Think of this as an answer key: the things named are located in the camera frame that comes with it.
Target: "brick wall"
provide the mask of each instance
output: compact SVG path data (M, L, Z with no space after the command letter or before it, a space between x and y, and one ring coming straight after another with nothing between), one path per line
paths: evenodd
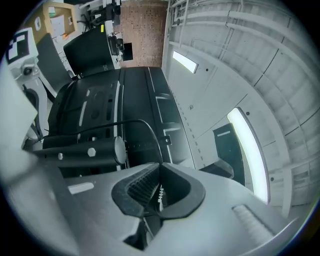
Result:
M132 43L133 60L121 61L121 67L161 67L164 47L167 1L130 0L121 6L120 25L124 43Z

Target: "cardboard box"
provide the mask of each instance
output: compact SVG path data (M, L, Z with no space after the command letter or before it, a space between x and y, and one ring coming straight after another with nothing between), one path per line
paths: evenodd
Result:
M63 15L64 32L69 35L76 31L77 21L74 6L67 3L45 2L40 5L25 22L24 28L32 28L34 41L37 44L47 33L53 35L51 18L56 18Z

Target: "white label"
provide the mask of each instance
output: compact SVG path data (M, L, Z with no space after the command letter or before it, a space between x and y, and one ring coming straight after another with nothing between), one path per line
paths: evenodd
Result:
M68 186L68 189L69 189L70 193L72 195L74 195L74 194L78 194L78 193L85 192L88 190L92 190L94 187L95 186L93 183L85 182L85 183L81 183L81 184Z
M223 133L218 134L217 137L220 137L220 136L223 136L223 135L227 135L227 134L229 134L229 133L230 133L230 131L228 130L228 131L226 131L226 132L223 132Z
M24 34L19 35L19 36L16 38L16 41L17 41L17 42L20 42L20 41L22 41L22 40L25 40L25 35L24 35Z
M17 43L14 42L12 44L12 48L9 49L9 51L8 51L8 57L9 57L9 60L11 60L12 58L17 57L17 56L18 56Z
M48 10L49 10L50 14L55 14L56 13L56 10L55 10L54 7L49 7Z
M52 38L56 38L65 33L65 16L60 15L50 19L52 27Z

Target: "white panel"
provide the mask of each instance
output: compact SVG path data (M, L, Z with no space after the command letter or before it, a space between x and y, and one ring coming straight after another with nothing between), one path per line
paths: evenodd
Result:
M259 107L261 111L263 111L264 118L268 120L270 127L272 127L274 136L276 137L276 142L278 143L279 147L281 145L281 154L283 157L287 158L287 160L284 160L284 161L290 162L290 157L287 155L288 147L283 137L282 129L278 121L275 119L275 116L272 113L270 107L266 104L266 102L263 100L261 95L254 88L252 88L252 86L245 79L243 79L243 77L241 77L238 73L236 73L229 66L225 65L223 62L193 47L188 47L186 45L182 45L182 47L185 50L192 51L193 53L197 54L199 57L206 59L215 65L218 65L219 68L223 69L223 71L227 74L227 76L228 75L232 76L239 83L239 85L243 87L243 90L245 90L255 101L256 107Z
M285 143L292 162L302 161L308 155L320 152L320 72L315 64L318 56L303 26L293 15L287 15L290 12L283 11L284 7L270 2L244 2L241 12L241 4L238 2L213 3L189 8L190 15L217 11L223 13L217 12L219 17L189 19L184 27L182 43L227 64L250 85L256 84L255 89L269 105L286 135ZM245 20L227 17L228 11L232 11L229 16L236 15ZM172 28L171 41L179 41L181 27L180 25ZM187 50L184 48L188 56L197 58L195 53L193 55ZM196 157L200 158L201 165L215 161L213 130L228 123L225 118L228 109L231 110L237 104L236 100L241 100L240 96L247 93L237 87L241 77L235 79L222 70L219 63L215 67L204 59L198 59L200 69L194 76L188 75L171 60L168 60L170 68L167 67L166 70L180 111L186 118L184 121L192 130L189 131L189 136L194 136L192 143L197 143L195 146L200 150ZM288 158L285 160L283 150L279 150L273 134L273 125L266 122L264 113L257 108L249 95L239 106L244 112L250 112L248 118L263 146L268 170L280 168ZM313 183L320 180L319 166L320 160L316 159L310 163L312 186L308 189L306 184L309 178L303 175L308 171L309 165L304 164L292 170L295 175L292 205L304 204L308 200L307 193L310 197L315 194L316 188ZM274 206L282 206L285 203L282 211L284 214L288 214L290 207L290 176L290 172L279 169L275 173L272 172L274 181L270 182L270 203Z
M288 220L292 221L295 218L305 218L307 217L307 214L309 213L310 210L311 210L310 204L293 206L290 210Z
M196 170L198 169L201 169L203 167L203 163L202 163L202 160L201 160L201 156L198 152L198 146L196 145L196 142L193 138L193 135L190 131L190 125L187 121L187 118L186 116L184 115L184 112L182 111L182 109L180 107L178 107L178 111L179 111L179 114L181 116L181 120L182 120L182 124L183 124L183 128L185 130L185 133L186 133L186 137L187 137L187 140L188 140L188 143L189 143L189 146L190 146L190 149L191 149L191 154L192 154L192 158L193 158L193 162L194 162L194 167Z

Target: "white wall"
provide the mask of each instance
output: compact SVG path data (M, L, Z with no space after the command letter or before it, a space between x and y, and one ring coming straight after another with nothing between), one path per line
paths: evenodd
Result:
M275 208L281 213L282 208L280 206L275 206ZM312 206L310 203L293 206L290 209L290 213L287 219L288 221L293 221L294 219L299 218L299 221L302 224L306 220L311 209L312 209Z
M243 7L240 1L214 2L195 7L191 0L188 15L241 10L245 14L267 18L278 26L270 28L230 17L189 18L183 30L182 44L226 64L261 95L282 129L291 162L295 163L318 153L320 72L315 64L317 55L313 52L314 46L306 38L302 26L288 10L274 2L268 5L267 2L257 1L256 4L245 3ZM197 21L227 22L227 25L188 25L188 22ZM238 25L240 29L228 27L230 24ZM293 37L288 39L277 32L279 27L283 27L286 33ZM171 27L169 40L178 43L181 31L182 25ZM298 47L297 44L301 43L292 41L292 38L302 41L305 47ZM195 74L172 59L173 50L199 64ZM237 106L244 112L250 112L248 118L262 145L268 170L285 165L281 157L282 149L276 141L275 128L257 105L256 99L252 98L251 94L247 95L248 91L241 86L239 80L219 66L214 66L197 54L178 46L167 46L165 60L165 75L179 104L180 114L190 129L188 139L194 148L192 154L197 168L209 165L217 158L213 130L226 124L226 115ZM292 205L304 204L315 196L320 184L319 165L320 160L316 159L292 169ZM271 172L270 177L274 178L274 181L270 182L271 204L282 206L284 173Z

